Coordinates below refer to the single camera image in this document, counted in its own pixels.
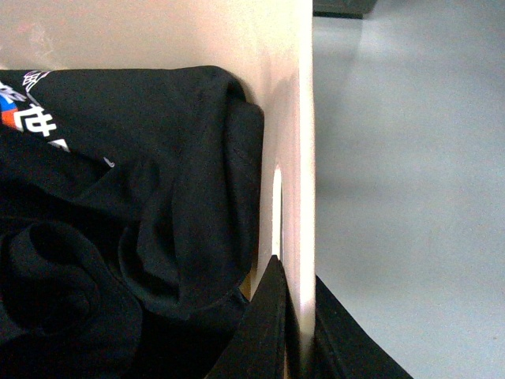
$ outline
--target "cut-out hole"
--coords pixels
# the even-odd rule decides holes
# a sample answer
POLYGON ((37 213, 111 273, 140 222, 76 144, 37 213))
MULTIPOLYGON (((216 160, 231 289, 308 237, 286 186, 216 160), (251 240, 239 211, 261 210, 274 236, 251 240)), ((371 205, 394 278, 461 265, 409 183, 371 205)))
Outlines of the cut-out hole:
POLYGON ((279 165, 274 172, 271 213, 271 253, 282 261, 282 172, 279 165))

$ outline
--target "divider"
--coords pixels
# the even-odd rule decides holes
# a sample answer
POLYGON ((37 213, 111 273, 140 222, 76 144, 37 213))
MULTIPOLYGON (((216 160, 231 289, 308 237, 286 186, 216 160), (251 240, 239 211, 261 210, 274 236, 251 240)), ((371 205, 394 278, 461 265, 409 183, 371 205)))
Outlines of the divider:
POLYGON ((312 2, 18 0, 2 3, 0 36, 4 69, 214 65, 241 80, 266 122, 252 291, 272 255, 272 239, 283 238, 304 364, 315 307, 312 2), (282 202, 273 198, 276 167, 282 202), (283 237, 272 235, 275 202, 283 206, 283 237))

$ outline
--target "clothing pile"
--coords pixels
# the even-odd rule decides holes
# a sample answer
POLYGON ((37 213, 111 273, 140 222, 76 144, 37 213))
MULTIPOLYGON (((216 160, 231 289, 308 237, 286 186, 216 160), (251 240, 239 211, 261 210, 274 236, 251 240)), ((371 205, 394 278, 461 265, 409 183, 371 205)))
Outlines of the clothing pile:
POLYGON ((0 71, 0 378, 203 377, 248 305, 263 115, 211 66, 0 71))

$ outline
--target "printed logo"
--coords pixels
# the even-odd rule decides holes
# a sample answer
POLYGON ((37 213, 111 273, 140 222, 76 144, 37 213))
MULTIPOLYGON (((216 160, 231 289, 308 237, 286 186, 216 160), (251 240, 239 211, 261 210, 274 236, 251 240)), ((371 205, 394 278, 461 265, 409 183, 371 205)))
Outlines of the printed logo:
POLYGON ((2 124, 9 128, 16 129, 14 115, 17 112, 17 106, 14 101, 26 101, 26 96, 14 91, 8 85, 0 81, 0 108, 2 110, 2 124))
POLYGON ((24 75, 23 86, 26 88, 26 92, 30 92, 33 86, 39 83, 40 79, 43 79, 51 73, 50 71, 30 71, 24 75))
MULTIPOLYGON (((54 124, 53 116, 46 112, 40 104, 30 96, 30 89, 39 82, 40 79, 46 77, 49 71, 30 71, 24 75, 23 85, 26 85, 26 96, 14 91, 10 86, 3 84, 0 81, 0 107, 2 107, 2 124, 24 132, 25 130, 31 133, 41 133, 43 137, 51 136, 51 131, 55 131, 58 127, 54 124), (33 102, 29 104, 28 109, 18 109, 15 101, 26 102, 27 97, 33 102)), ((49 144, 62 148, 66 152, 70 152, 69 146, 64 139, 49 141, 49 144)))

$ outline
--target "gray surface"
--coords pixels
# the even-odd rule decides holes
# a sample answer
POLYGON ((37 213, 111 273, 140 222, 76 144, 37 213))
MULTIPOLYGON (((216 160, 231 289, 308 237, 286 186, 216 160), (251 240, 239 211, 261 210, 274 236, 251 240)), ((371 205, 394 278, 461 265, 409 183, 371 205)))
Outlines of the gray surface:
POLYGON ((316 270, 416 379, 505 378, 505 6, 316 18, 316 270))

